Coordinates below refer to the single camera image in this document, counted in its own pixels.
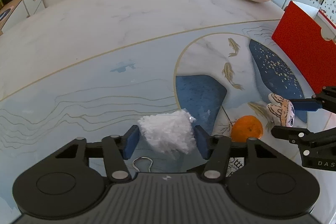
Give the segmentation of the pink binder clip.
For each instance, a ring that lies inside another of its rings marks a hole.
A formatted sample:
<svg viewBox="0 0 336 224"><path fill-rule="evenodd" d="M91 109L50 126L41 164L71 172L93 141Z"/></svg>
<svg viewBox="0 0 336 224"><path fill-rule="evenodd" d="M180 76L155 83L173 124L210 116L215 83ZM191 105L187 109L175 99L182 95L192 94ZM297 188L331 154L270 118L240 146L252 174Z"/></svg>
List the pink binder clip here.
<svg viewBox="0 0 336 224"><path fill-rule="evenodd" d="M135 173L151 173L153 159L147 156L140 156L132 161L132 167Z"/></svg>

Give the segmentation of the white tissue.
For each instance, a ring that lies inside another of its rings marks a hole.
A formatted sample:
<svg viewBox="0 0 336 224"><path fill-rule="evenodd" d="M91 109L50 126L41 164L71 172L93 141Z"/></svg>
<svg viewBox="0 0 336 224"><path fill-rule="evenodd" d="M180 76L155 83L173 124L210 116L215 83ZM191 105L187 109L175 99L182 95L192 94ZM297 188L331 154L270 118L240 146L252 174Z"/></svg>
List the white tissue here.
<svg viewBox="0 0 336 224"><path fill-rule="evenodd" d="M174 157L188 154L196 148L193 122L196 119L186 110L147 115L138 120L143 138L154 151Z"/></svg>

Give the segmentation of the chicken breast pouch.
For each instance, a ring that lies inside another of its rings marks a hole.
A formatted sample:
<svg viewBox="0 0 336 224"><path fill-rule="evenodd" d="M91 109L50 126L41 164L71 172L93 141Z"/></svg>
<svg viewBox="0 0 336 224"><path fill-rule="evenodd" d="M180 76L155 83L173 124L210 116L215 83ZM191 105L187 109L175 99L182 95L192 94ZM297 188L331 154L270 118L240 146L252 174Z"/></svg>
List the chicken breast pouch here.
<svg viewBox="0 0 336 224"><path fill-rule="evenodd" d="M243 157L231 157L228 162L226 177L231 176L237 170L241 169L244 166Z"/></svg>

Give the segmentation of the orange tangerine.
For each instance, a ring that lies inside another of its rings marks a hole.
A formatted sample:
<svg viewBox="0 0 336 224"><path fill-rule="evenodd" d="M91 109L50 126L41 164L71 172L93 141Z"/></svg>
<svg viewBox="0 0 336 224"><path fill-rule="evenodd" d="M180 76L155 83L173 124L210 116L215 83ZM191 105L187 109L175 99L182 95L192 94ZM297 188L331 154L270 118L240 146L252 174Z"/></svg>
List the orange tangerine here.
<svg viewBox="0 0 336 224"><path fill-rule="evenodd" d="M248 138L260 139L263 136L262 123L252 115L239 118L231 129L231 140L245 143Z"/></svg>

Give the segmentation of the red white cardboard box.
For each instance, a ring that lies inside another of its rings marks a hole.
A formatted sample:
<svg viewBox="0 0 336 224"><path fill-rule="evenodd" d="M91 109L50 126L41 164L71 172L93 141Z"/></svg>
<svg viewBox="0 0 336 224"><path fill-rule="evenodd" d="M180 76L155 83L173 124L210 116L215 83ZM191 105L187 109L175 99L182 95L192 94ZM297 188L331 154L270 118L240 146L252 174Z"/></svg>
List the red white cardboard box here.
<svg viewBox="0 0 336 224"><path fill-rule="evenodd" d="M322 37L318 14L315 7L291 1L272 35L315 93L335 86L335 42Z"/></svg>

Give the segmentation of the white sideboard cabinet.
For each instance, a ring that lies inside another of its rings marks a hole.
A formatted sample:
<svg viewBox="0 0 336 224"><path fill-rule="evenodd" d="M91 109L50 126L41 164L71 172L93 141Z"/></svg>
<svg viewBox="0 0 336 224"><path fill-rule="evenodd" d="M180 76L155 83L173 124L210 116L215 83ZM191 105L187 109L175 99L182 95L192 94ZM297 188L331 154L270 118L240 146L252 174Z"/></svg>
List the white sideboard cabinet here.
<svg viewBox="0 0 336 224"><path fill-rule="evenodd" d="M45 8L43 0L12 0L1 8L1 35Z"/></svg>

